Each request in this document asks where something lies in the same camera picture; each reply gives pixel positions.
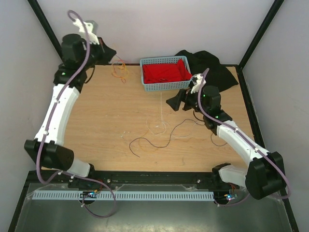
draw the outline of black joint actuator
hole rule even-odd
[[[267,157],[284,173],[283,158],[278,152],[269,153]],[[248,192],[257,200],[286,187],[281,175],[265,158],[250,162],[245,183]]]
[[[180,89],[178,94],[170,99],[166,100],[166,103],[174,110],[178,111],[180,103],[184,102],[183,110],[187,111],[190,109],[196,112],[201,112],[199,105],[197,103],[198,93],[191,93],[190,89]],[[203,110],[211,117],[225,122],[232,120],[226,112],[221,109],[221,95],[219,93],[218,87],[215,86],[204,86],[201,93],[201,105]],[[205,126],[211,130],[215,135],[217,135],[217,126],[220,124],[209,119],[208,117],[203,117]]]
[[[217,187],[222,187],[223,185],[226,185],[225,182],[222,181],[220,174],[219,174],[219,170],[225,166],[231,165],[230,163],[222,163],[219,164],[217,166],[215,166],[214,168],[212,168],[211,170],[211,181],[213,182],[213,184]]]
[[[24,148],[36,163],[40,142],[37,140],[26,140]],[[73,164],[74,152],[65,147],[56,145],[52,142],[44,143],[40,166],[45,168],[55,168],[67,171]]]
[[[72,77],[76,70],[67,69],[63,64],[59,65],[58,71],[55,73],[54,84],[66,84],[67,81]],[[70,88],[77,88],[79,92],[82,91],[83,85],[87,79],[87,74],[85,70],[82,70],[77,76],[70,82]]]

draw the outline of black frame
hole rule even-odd
[[[54,34],[48,20],[46,19],[39,3],[37,2],[37,0],[28,0],[29,4],[31,5],[34,13],[36,14],[37,18],[39,19],[41,25],[43,26],[47,36],[49,37],[50,41],[52,42],[55,50],[57,51],[58,55],[61,58],[61,46],[60,43],[56,37],[56,35]],[[257,47],[257,45],[259,44],[261,38],[263,37],[264,33],[266,32],[268,26],[270,25],[271,21],[273,20],[273,18],[275,17],[276,13],[278,12],[278,10],[280,9],[281,5],[283,4],[284,0],[275,0],[271,6],[271,8],[269,9],[268,14],[266,15],[265,19],[263,20],[259,30],[257,31],[255,37],[253,38],[250,46],[248,47],[245,55],[243,56],[241,62],[239,63],[239,65],[227,65],[227,66],[235,66],[236,67],[236,71],[237,71],[237,75],[239,78],[239,85],[243,94],[243,98],[244,98],[244,102],[245,102],[245,106],[247,109],[247,113],[248,113],[248,117],[249,117],[249,121],[250,121],[250,125],[252,128],[252,132],[253,132],[253,136],[254,136],[254,140],[262,147],[265,147],[264,141],[263,141],[263,137],[258,125],[258,121],[257,121],[257,117],[253,108],[253,103],[248,91],[248,87],[243,75],[243,68],[245,67],[246,63],[248,62],[249,58],[251,57],[252,53],[254,52],[255,48]],[[53,171],[42,171],[42,176],[43,178],[47,179],[47,177],[49,177],[51,175]],[[217,186],[214,186],[211,183],[211,173],[183,173],[183,172],[177,172],[177,173],[169,173],[169,172],[106,172],[106,171],[96,171],[97,174],[99,174],[99,176],[102,178],[103,181],[105,181],[105,183],[107,182],[107,179],[110,179],[111,182],[109,183],[109,185],[118,183],[121,184],[121,180],[125,181],[129,181],[132,184],[149,184],[149,183],[156,183],[156,184],[188,184],[188,185],[196,185],[198,188],[200,189],[210,189],[216,192],[220,192],[220,191],[226,191],[228,188],[228,186],[226,185],[222,185],[220,186],[220,188],[218,188]],[[52,181],[53,183],[68,183],[71,184],[69,182],[69,179],[64,176],[64,175],[59,175],[56,176],[56,178]],[[9,231],[13,232],[15,231],[15,227],[17,225],[18,222],[18,218],[23,206],[23,202],[24,199],[26,197],[27,194],[27,190],[29,188],[29,185],[31,183],[39,183],[36,173],[35,171],[30,171],[24,188],[22,190],[22,193],[20,195],[20,199],[18,201],[17,207],[16,207],[16,211],[14,213]],[[97,186],[85,186],[85,182],[83,181],[79,181],[79,182],[74,182],[73,185],[75,184],[75,186],[77,185],[79,188],[83,189],[83,187],[85,188],[96,188]],[[285,190],[283,190],[281,192],[282,195],[285,195],[286,192]],[[291,228],[294,232],[299,231],[298,227],[297,227],[297,223],[295,220],[295,217],[293,215],[293,211],[290,205],[290,202],[288,199],[283,200],[284,202],[284,206],[286,209],[286,213],[291,225]]]

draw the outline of orange wire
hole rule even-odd
[[[233,190],[233,192],[234,192],[234,190],[236,189],[236,187],[234,186],[234,185],[232,185],[231,183],[229,183],[230,184],[230,186],[232,187],[232,190]]]
[[[98,181],[103,182],[103,180],[101,180],[101,179],[98,179]],[[103,185],[100,185],[100,192],[102,191],[102,187],[103,187]]]
[[[117,56],[119,59],[118,60],[113,60],[112,61],[112,68],[113,68],[113,71],[112,71],[112,75],[114,76],[114,77],[118,77],[118,78],[120,78],[121,79],[121,81],[122,81],[122,83],[126,83],[126,78],[125,77],[123,77],[122,75],[118,75],[118,73],[117,73],[117,70],[115,69],[115,66],[114,66],[114,62],[115,61],[120,61],[120,62],[122,62],[122,65],[120,66],[120,67],[118,67],[118,69],[120,69],[120,73],[122,72],[122,71],[124,71],[124,75],[129,75],[129,71],[126,69],[126,64],[125,64],[125,62],[119,57],[119,56]]]

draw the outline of black cloth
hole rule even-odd
[[[199,51],[193,54],[186,50],[182,50],[175,56],[187,57],[190,73],[192,75],[203,73],[209,68],[209,72],[206,76],[206,85],[217,86],[220,92],[238,85],[232,73],[224,65],[220,64],[216,56],[209,52]]]

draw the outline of white arm segment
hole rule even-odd
[[[50,102],[47,114],[45,116],[44,122],[39,130],[39,132],[35,135],[35,139],[38,139],[38,142],[42,141],[43,135],[45,133],[45,127],[50,115],[50,112],[55,103],[56,97],[58,96],[60,90],[64,85],[57,85],[53,88],[53,97]],[[52,121],[49,126],[48,135],[46,136],[46,143],[50,141],[54,141],[56,145],[62,146],[64,144],[64,133],[67,126],[67,122],[71,113],[71,110],[79,96],[79,91],[73,87],[67,87],[61,95],[60,103],[58,103],[54,115],[52,117]]]
[[[226,121],[225,123],[235,127],[238,131],[242,132],[236,125],[234,121]],[[245,161],[246,165],[249,166],[249,163],[254,158],[261,158],[262,156],[257,153],[250,145],[248,145],[243,138],[241,138],[236,132],[231,130],[230,128],[220,125],[217,127],[217,135],[224,139],[236,152],[239,154],[242,159]],[[267,154],[268,151],[261,146],[259,146],[256,142],[250,139],[246,134],[244,134],[251,143],[253,143],[259,150],[261,150],[264,154]],[[244,168],[236,168],[233,165],[228,165],[219,170],[219,175],[223,182],[233,183],[242,187],[246,187],[247,169]]]
[[[246,188],[247,170],[244,168],[236,168],[233,165],[227,165],[219,170],[221,180],[226,183],[233,183]]]
[[[236,125],[234,121],[225,121],[224,123],[229,124],[238,129],[242,134],[246,136],[246,138],[253,143],[260,151],[264,154],[267,154],[268,151],[261,146],[259,146],[256,142],[254,142],[251,138],[249,138],[244,132],[242,132]],[[231,130],[230,128],[220,125],[217,127],[217,135],[225,140],[236,152],[239,154],[242,159],[245,161],[246,165],[249,166],[249,163],[254,158],[262,158],[262,156],[257,153],[246,141],[243,140],[236,132]]]
[[[89,42],[91,44],[99,44],[98,37],[95,35],[95,27],[97,26],[96,22],[92,21],[90,22],[84,22],[86,29],[88,31],[89,35]],[[75,22],[73,22],[73,25],[77,26],[79,28],[79,34],[82,38],[86,39],[85,30],[82,25],[82,22],[77,18],[75,19]]]

